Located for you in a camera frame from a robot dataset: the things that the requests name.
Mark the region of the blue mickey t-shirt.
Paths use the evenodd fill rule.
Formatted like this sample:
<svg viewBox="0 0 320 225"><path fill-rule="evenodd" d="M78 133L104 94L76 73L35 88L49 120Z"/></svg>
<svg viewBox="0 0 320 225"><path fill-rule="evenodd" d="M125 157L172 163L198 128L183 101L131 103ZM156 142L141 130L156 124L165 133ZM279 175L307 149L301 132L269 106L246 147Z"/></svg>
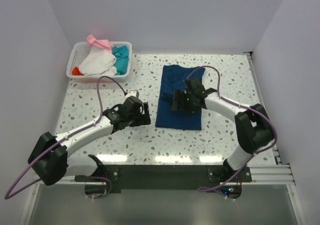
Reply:
<svg viewBox="0 0 320 225"><path fill-rule="evenodd" d="M155 126L177 130L200 131L202 129L202 113L189 113L178 109L172 110L175 90L186 88L184 80L190 73L192 78L202 80L204 68L196 70L194 67L187 68L180 65L165 65L162 70L160 92L157 106Z"/></svg>

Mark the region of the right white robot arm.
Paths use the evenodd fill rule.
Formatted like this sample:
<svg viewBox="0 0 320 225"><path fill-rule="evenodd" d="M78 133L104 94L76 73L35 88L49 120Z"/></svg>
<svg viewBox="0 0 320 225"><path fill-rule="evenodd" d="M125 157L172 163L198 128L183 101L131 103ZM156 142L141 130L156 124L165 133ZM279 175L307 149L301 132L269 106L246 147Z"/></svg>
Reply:
<svg viewBox="0 0 320 225"><path fill-rule="evenodd" d="M186 88L176 89L173 93L173 111L198 114L202 110L210 110L235 123L238 146L223 162L225 173L243 170L255 154L276 141L276 129L263 105L250 106L223 97L218 88L206 89L198 77L184 82Z"/></svg>

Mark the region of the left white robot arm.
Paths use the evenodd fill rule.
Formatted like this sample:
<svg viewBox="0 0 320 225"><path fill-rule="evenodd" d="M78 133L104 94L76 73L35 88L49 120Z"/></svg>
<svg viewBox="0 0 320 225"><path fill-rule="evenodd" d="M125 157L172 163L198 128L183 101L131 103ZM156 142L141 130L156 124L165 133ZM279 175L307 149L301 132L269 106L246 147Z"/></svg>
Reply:
<svg viewBox="0 0 320 225"><path fill-rule="evenodd" d="M151 124L149 104L135 96L129 96L122 104L102 111L98 118L73 130L53 135L43 133L27 162L45 185L51 186L63 177L81 171L85 176L97 169L88 171L80 165L71 166L68 158L91 142L112 135L126 127L139 127Z"/></svg>

